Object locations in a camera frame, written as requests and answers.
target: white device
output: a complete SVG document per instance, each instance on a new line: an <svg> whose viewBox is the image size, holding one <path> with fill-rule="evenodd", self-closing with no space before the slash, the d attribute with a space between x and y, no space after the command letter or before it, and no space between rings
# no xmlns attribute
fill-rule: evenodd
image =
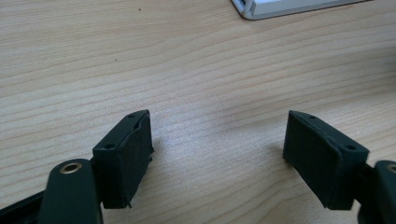
<svg viewBox="0 0 396 224"><path fill-rule="evenodd" d="M262 20L272 17L340 7L370 0L232 0L239 13L248 20Z"/></svg>

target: black plastic bracket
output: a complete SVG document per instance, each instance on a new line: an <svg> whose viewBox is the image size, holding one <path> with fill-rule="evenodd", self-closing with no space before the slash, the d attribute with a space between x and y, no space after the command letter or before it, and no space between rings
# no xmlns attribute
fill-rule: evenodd
<svg viewBox="0 0 396 224"><path fill-rule="evenodd" d="M360 223L396 222L396 162L366 164L369 150L323 120L290 111L283 156L324 207L361 203Z"/></svg>
<svg viewBox="0 0 396 224"><path fill-rule="evenodd" d="M125 116L93 148L91 161L52 169L46 190L0 210L0 223L103 223L104 208L130 205L152 161L149 111Z"/></svg>

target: black plastic part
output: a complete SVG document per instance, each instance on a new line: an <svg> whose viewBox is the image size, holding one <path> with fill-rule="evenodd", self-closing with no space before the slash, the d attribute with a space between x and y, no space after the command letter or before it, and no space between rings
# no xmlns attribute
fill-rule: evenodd
<svg viewBox="0 0 396 224"><path fill-rule="evenodd" d="M396 223L396 162L376 163L374 195L384 222Z"/></svg>
<svg viewBox="0 0 396 224"><path fill-rule="evenodd" d="M44 191L0 210L0 223L36 224Z"/></svg>
<svg viewBox="0 0 396 224"><path fill-rule="evenodd" d="M323 206L349 210L357 173L369 150L312 115L290 111L284 158L294 166Z"/></svg>
<svg viewBox="0 0 396 224"><path fill-rule="evenodd" d="M92 164L104 208L130 205L153 151L148 110L123 118L94 147Z"/></svg>
<svg viewBox="0 0 396 224"><path fill-rule="evenodd" d="M38 223L103 223L90 161L65 161L52 169Z"/></svg>

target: small hole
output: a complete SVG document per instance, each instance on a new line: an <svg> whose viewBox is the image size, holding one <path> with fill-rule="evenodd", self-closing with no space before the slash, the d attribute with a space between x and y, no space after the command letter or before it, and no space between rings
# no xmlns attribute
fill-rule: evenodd
<svg viewBox="0 0 396 224"><path fill-rule="evenodd" d="M114 144L107 144L107 145L105 145L105 148L107 148L107 149L113 148L113 147L114 147Z"/></svg>
<svg viewBox="0 0 396 224"><path fill-rule="evenodd" d="M61 173L64 175L69 175L74 173L75 171L79 170L82 167L82 164L79 162L73 162L66 164L64 167L61 169Z"/></svg>
<svg viewBox="0 0 396 224"><path fill-rule="evenodd" d="M389 164L388 165L388 169L393 172L394 174L396 174L396 165L395 164Z"/></svg>
<svg viewBox="0 0 396 224"><path fill-rule="evenodd" d="M350 149L350 150L355 150L356 149L356 147L354 147L354 146L346 146L348 149Z"/></svg>
<svg viewBox="0 0 396 224"><path fill-rule="evenodd" d="M65 169L67 172L74 171L74 170L76 170L77 168L78 168L78 166L77 166L76 164L70 164L70 165L67 165L66 167L64 167L64 169Z"/></svg>

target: wood grain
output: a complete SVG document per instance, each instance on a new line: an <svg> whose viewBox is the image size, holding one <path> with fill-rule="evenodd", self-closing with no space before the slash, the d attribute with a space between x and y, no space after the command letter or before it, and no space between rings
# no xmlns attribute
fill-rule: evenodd
<svg viewBox="0 0 396 224"><path fill-rule="evenodd" d="M0 2L0 207L126 114L156 152L106 223L356 223L282 159L290 109L396 161L396 3L245 21L231 1Z"/></svg>

